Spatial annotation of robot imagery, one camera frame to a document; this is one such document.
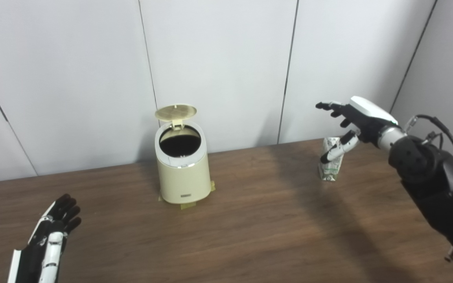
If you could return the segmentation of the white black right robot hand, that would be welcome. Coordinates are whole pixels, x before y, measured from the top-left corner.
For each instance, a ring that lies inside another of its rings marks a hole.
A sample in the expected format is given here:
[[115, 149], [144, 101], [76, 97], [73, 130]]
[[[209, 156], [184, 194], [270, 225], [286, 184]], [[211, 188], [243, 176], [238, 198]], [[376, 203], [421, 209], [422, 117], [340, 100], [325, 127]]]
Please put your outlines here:
[[365, 98], [354, 96], [347, 104], [336, 101], [322, 101], [316, 104], [316, 108], [332, 111], [333, 118], [343, 116], [344, 120], [340, 127], [354, 126], [320, 158], [322, 164], [350, 152], [360, 142], [372, 143], [375, 147], [389, 151], [392, 145], [405, 133], [397, 120], [376, 104]]

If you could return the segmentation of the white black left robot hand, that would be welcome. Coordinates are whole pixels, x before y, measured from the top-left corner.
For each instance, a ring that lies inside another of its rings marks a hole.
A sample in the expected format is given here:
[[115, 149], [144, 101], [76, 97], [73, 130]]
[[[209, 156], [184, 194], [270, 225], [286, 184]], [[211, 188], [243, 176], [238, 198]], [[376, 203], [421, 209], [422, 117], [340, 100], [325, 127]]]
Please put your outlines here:
[[27, 245], [14, 250], [8, 283], [57, 283], [68, 237], [80, 224], [81, 208], [68, 194], [56, 199], [41, 215]]

